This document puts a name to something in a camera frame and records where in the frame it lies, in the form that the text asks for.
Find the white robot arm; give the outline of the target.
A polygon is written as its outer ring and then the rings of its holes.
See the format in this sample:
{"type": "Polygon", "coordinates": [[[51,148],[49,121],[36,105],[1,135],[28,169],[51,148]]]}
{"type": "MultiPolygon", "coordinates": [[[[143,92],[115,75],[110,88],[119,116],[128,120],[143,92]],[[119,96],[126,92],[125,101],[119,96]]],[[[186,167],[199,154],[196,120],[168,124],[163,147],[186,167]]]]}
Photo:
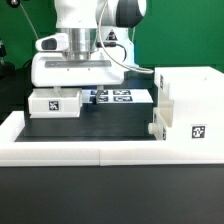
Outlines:
{"type": "Polygon", "coordinates": [[[136,70],[128,30],[141,22],[146,0],[54,0],[56,33],[36,41],[29,97],[78,100],[85,87],[101,94],[136,70]]]}

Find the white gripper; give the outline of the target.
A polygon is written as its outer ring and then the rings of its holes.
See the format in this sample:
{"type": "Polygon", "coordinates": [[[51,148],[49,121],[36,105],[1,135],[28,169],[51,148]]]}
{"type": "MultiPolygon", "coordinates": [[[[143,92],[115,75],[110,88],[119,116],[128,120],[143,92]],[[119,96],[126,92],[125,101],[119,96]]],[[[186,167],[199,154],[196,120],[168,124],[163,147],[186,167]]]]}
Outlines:
{"type": "MultiPolygon", "coordinates": [[[[87,60],[67,60],[60,52],[41,52],[33,58],[31,81],[35,87],[53,87],[61,95],[61,87],[121,84],[124,72],[102,51],[87,60]]],[[[97,89],[93,104],[99,104],[103,92],[97,89]]]]}

